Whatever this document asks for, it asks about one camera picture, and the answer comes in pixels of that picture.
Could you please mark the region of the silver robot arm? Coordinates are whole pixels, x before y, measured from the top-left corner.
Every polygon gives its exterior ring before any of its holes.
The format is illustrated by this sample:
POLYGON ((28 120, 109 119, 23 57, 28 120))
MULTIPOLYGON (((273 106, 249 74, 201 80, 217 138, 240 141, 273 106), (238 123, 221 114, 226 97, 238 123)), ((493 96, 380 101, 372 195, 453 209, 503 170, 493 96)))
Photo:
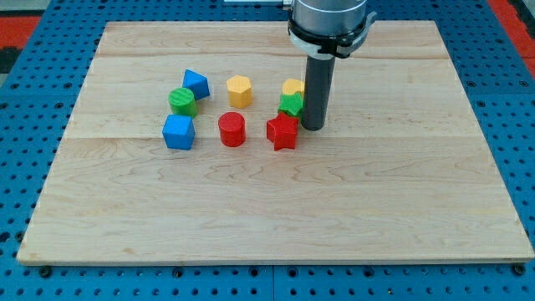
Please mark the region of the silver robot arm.
POLYGON ((364 20, 366 0, 294 0, 291 19, 309 33, 338 36, 364 20))

